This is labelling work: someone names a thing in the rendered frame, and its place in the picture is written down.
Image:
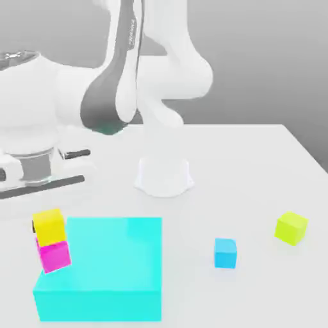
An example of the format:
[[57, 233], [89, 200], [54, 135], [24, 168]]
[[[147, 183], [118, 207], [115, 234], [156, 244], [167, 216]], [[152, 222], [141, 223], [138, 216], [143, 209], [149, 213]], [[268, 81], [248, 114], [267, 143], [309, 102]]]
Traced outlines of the large cyan box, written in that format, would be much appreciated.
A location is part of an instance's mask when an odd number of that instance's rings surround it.
[[159, 322], [160, 217], [69, 217], [71, 265], [33, 288], [42, 322]]

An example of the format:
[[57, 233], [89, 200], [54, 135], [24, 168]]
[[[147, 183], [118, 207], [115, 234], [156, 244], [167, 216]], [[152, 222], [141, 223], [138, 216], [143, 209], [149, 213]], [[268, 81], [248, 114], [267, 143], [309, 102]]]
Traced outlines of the small magenta cube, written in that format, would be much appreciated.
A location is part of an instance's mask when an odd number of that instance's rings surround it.
[[61, 241], [43, 247], [39, 246], [38, 240], [36, 240], [36, 243], [45, 274], [71, 265], [69, 244], [67, 241]]

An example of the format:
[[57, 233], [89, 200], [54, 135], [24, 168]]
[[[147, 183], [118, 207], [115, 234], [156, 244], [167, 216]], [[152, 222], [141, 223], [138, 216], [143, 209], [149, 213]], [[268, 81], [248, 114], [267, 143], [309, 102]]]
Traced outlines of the small blue cube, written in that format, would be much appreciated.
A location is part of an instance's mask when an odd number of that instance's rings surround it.
[[234, 239], [215, 239], [215, 267], [235, 268], [237, 260], [236, 241]]

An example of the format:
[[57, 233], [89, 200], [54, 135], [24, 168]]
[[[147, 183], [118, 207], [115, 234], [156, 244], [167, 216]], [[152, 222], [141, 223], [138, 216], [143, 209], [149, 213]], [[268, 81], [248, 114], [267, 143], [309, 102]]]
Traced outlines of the small lime cube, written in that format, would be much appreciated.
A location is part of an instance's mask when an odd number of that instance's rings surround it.
[[274, 236], [292, 246], [304, 237], [308, 219], [294, 212], [286, 212], [277, 219]]

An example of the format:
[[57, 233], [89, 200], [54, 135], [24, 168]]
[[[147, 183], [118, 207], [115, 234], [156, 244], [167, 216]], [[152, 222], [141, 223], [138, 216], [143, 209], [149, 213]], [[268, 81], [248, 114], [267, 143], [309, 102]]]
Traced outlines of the small yellow cube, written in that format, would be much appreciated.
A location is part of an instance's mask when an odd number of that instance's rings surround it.
[[40, 247], [63, 242], [67, 239], [64, 217], [59, 208], [34, 213], [33, 226]]

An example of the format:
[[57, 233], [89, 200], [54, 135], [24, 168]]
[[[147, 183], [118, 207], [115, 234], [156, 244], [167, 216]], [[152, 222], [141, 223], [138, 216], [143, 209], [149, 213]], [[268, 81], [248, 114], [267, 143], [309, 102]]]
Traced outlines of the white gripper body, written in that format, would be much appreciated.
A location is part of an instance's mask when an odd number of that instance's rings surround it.
[[63, 207], [82, 198], [87, 191], [82, 175], [66, 177], [39, 186], [24, 186], [0, 191], [0, 220], [29, 216]]

